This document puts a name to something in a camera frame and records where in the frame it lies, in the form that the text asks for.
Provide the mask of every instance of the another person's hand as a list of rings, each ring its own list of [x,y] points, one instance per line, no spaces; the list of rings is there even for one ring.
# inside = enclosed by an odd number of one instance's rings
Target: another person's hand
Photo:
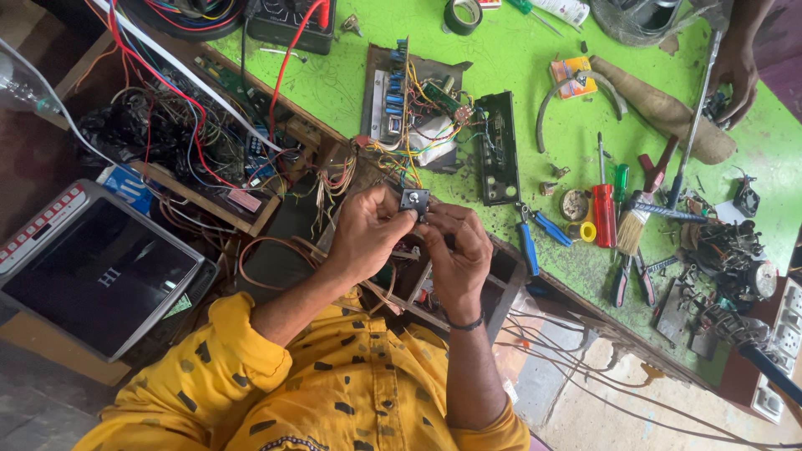
[[[373,277],[387,263],[395,243],[412,231],[418,219],[414,210],[398,210],[396,194],[384,184],[346,199],[322,268],[352,284]]]
[[[732,85],[732,100],[719,117],[715,118],[716,122],[730,120],[728,129],[732,130],[755,102],[758,80],[760,77],[755,56],[752,54],[751,40],[731,30],[721,42],[707,89],[707,95],[713,95],[719,85]]]
[[[435,292],[449,320],[467,326],[481,315],[479,302],[490,272],[493,244],[472,209],[438,204],[429,208],[427,224],[418,226],[431,255]],[[444,234],[453,234],[456,249],[448,251]]]

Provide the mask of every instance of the black bracelet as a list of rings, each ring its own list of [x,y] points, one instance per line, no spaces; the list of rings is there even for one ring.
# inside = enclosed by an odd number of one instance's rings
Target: black bracelet
[[[482,324],[482,321],[484,320],[484,310],[482,310],[481,315],[479,315],[479,319],[477,319],[473,323],[468,324],[467,326],[457,326],[456,324],[452,323],[451,320],[448,318],[448,313],[444,311],[443,314],[446,317],[446,321],[448,321],[448,325],[459,331],[470,332],[476,329],[480,324]]]

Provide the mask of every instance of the black tape roll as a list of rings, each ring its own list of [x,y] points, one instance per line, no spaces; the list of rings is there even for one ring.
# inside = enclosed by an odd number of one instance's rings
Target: black tape roll
[[[471,15],[471,22],[457,17],[455,8],[463,8]],[[458,35],[468,36],[482,23],[482,7],[477,0],[448,0],[443,11],[443,20],[449,30]]]

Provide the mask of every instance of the red screwdriver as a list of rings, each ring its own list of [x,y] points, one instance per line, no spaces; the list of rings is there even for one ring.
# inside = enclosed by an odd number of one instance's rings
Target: red screwdriver
[[[593,215],[596,217],[596,245],[614,248],[618,245],[615,228],[615,208],[613,207],[613,186],[605,183],[604,147],[602,132],[599,132],[599,165],[601,185],[593,187]]]

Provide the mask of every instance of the plastic bottle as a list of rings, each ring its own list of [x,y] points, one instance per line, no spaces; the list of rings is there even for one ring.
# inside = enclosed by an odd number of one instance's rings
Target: plastic bottle
[[[13,57],[0,51],[0,108],[16,112],[59,114],[59,104],[39,78]]]
[[[580,26],[590,14],[590,6],[579,0],[529,0],[529,2],[556,15],[574,28]]]

